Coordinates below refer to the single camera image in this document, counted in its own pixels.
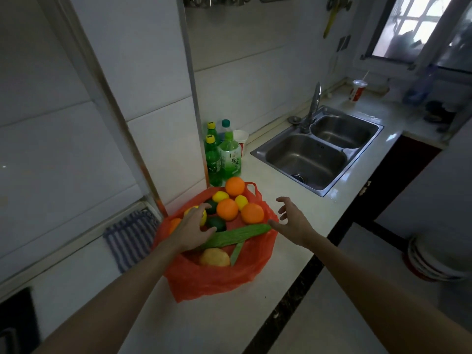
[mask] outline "blue striped towel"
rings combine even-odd
[[[159,221],[156,217],[144,209],[132,212],[105,230],[103,237],[121,273],[149,254],[157,226]]]

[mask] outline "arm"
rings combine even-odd
[[[200,231],[199,222],[208,207],[193,208],[171,236],[74,313],[34,353],[117,353],[174,257],[205,243],[216,231],[215,227]]]
[[[269,221],[290,241],[312,251],[333,275],[390,353],[472,353],[472,335],[438,309],[363,269],[313,230],[288,197],[286,225]]]

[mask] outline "hand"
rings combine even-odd
[[[283,202],[284,206],[279,209],[280,220],[287,219],[287,224],[282,225],[273,220],[269,220],[268,224],[283,236],[288,238],[294,244],[306,247],[308,239],[318,234],[313,230],[306,219],[303,212],[298,210],[297,206],[290,200],[289,197],[281,196],[276,199],[278,202]]]
[[[206,231],[200,231],[200,220],[206,208],[210,204],[202,204],[198,208],[192,208],[177,228],[170,234],[166,241],[173,244],[178,253],[193,250],[204,244],[212,234],[216,232],[216,227],[209,228]]]

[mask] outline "sink basin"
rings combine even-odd
[[[340,148],[361,148],[378,129],[376,124],[359,118],[330,114],[313,124],[311,133]]]
[[[324,106],[311,133],[293,126],[251,152],[300,185],[324,196],[364,152],[383,126]]]
[[[266,160],[310,188],[323,190],[343,169],[347,157],[316,139],[294,134],[271,148]]]

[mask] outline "red and white cup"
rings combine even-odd
[[[353,81],[353,87],[351,93],[349,94],[349,100],[353,103],[357,102],[364,92],[365,87],[367,87],[367,82],[362,79],[356,79]]]
[[[245,154],[245,143],[249,138],[249,133],[245,132],[244,130],[234,130],[233,131],[233,139],[236,140],[239,145],[241,146],[241,157]]]

